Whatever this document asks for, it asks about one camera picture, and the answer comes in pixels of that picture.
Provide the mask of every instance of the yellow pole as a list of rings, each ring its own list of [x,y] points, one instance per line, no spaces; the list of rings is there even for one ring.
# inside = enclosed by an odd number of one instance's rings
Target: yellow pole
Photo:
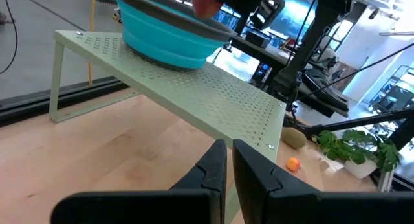
[[[91,4],[91,18],[89,20],[89,31],[93,31],[93,16],[95,14],[95,0],[92,0]],[[92,65],[88,62],[88,79],[89,85],[92,85]]]

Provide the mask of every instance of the orange ball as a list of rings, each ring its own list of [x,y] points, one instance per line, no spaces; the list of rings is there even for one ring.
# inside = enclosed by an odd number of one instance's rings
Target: orange ball
[[[290,158],[290,159],[286,162],[286,167],[287,167],[289,170],[293,171],[293,172],[295,172],[295,171],[299,170],[299,169],[300,169],[300,163],[299,163],[299,160],[298,160],[297,158],[295,158],[295,157],[291,157],[291,158]]]

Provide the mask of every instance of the light wood tabletop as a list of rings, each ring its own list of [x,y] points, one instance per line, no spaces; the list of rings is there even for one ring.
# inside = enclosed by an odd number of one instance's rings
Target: light wood tabletop
[[[0,223],[48,223],[53,206],[75,192],[166,190],[213,142],[143,95],[58,124],[43,115],[0,128]],[[301,163],[292,174],[320,190],[375,191],[311,142],[301,150],[281,143],[277,164],[289,157]],[[232,178],[228,150],[228,187]],[[242,222],[238,213],[233,223]]]

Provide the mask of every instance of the teal silicone bowl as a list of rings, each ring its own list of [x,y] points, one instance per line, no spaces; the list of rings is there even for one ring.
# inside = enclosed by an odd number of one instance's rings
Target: teal silicone bowl
[[[116,0],[125,43],[141,57],[170,69],[200,69],[235,32],[214,19],[196,19],[174,0]]]

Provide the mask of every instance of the potted plant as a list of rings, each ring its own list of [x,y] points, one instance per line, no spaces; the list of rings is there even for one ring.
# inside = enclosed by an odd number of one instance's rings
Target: potted plant
[[[359,179],[375,168],[390,172],[400,163],[394,143],[384,135],[347,130],[338,138],[335,133],[324,130],[312,139],[328,159],[345,161],[345,169]]]

